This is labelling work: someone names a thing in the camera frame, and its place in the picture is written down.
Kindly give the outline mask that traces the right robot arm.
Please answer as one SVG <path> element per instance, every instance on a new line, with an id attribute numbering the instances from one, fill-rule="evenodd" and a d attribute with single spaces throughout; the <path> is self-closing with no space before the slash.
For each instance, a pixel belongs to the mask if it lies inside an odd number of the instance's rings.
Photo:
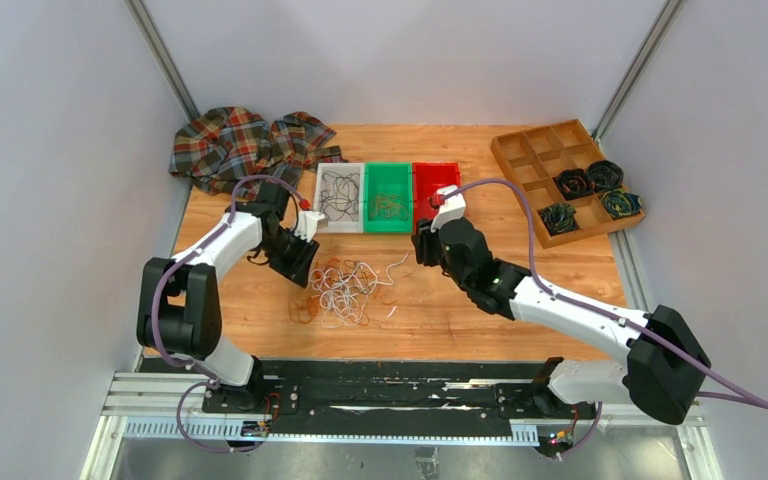
<path id="1" fill-rule="evenodd" d="M 540 414 L 555 417 L 580 402 L 628 402 L 659 422 L 684 422 L 711 362 L 677 310 L 617 307 L 553 286 L 495 257 L 465 218 L 439 229 L 424 219 L 411 242 L 417 262 L 440 267 L 479 310 L 546 326 L 610 356 L 592 368 L 550 361 L 546 380 L 531 390 Z"/>

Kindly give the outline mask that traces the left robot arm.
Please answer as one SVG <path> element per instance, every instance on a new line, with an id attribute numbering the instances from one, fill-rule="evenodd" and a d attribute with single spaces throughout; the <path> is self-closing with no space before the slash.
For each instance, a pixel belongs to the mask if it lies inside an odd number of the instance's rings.
<path id="1" fill-rule="evenodd" d="M 193 368 L 208 378 L 208 391 L 243 413 L 268 399 L 261 361 L 222 333 L 219 283 L 244 256 L 263 255 L 265 264 L 304 287 L 327 226 L 289 184 L 259 176 L 252 201 L 234 199 L 200 240 L 143 267 L 136 338 L 173 367 Z"/>

